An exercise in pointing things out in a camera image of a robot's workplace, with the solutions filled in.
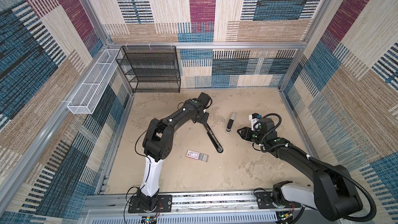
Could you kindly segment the grey silver stapler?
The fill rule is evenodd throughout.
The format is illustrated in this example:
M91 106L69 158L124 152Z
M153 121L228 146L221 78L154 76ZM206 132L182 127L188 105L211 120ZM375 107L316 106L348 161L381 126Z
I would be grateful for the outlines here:
M235 118L236 118L236 115L237 115L236 112L233 112L233 113L231 114L231 117L230 117L230 119L229 119L229 121L228 121L228 123L227 123L226 133L230 133L230 132L231 132L232 127L233 127L234 120L235 120Z

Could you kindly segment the red white staple box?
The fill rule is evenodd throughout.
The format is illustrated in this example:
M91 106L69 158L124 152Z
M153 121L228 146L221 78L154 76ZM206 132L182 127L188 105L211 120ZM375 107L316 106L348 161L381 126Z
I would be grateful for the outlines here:
M195 159L195 160L200 160L201 158L201 153L200 152L196 152L196 151L192 151L192 150L188 150L186 157L191 158L191 159Z

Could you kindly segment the grey staple tray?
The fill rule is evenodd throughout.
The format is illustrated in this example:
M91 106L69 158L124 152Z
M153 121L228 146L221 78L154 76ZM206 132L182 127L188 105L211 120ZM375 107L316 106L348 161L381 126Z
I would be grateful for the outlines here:
M203 161L203 162L208 162L208 155L204 153L200 153L198 160Z

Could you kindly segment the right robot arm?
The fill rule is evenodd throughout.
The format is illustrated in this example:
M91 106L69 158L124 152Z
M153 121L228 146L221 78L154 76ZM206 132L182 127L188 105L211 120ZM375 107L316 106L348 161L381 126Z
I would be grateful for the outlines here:
M376 207L369 193L340 165L333 166L307 154L285 138L279 137L276 129L281 121L274 123L273 114L264 117L253 114L251 126L237 130L242 140L252 143L256 151L270 153L303 173L312 186L296 186L285 180L273 185L272 203L277 208L290 202L317 210L329 221L341 218L354 222L367 222L376 214Z

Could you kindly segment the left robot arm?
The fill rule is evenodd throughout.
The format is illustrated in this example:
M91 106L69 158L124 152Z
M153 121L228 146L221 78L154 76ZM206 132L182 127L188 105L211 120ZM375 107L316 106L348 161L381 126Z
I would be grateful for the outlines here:
M211 106L211 97L202 92L199 97L184 101L174 113L163 119L152 119L143 133L143 157L146 159L143 181L137 190L139 203L146 209L153 210L158 205L159 179L164 160L173 148L175 132L187 121L206 123Z

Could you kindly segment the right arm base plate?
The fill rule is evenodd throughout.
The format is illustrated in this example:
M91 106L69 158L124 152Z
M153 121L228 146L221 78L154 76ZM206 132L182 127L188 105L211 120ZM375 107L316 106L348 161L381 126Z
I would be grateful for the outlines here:
M253 191L259 209L300 209L302 205L286 200L280 193L272 190L255 189Z

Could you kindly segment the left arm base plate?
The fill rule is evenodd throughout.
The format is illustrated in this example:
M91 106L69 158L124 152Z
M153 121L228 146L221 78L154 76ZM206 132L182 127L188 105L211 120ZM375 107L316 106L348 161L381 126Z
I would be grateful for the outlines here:
M173 196L172 195L154 195L151 198L141 195L140 197L132 196L129 199L128 213L156 213L160 210L161 213L169 213L172 209Z

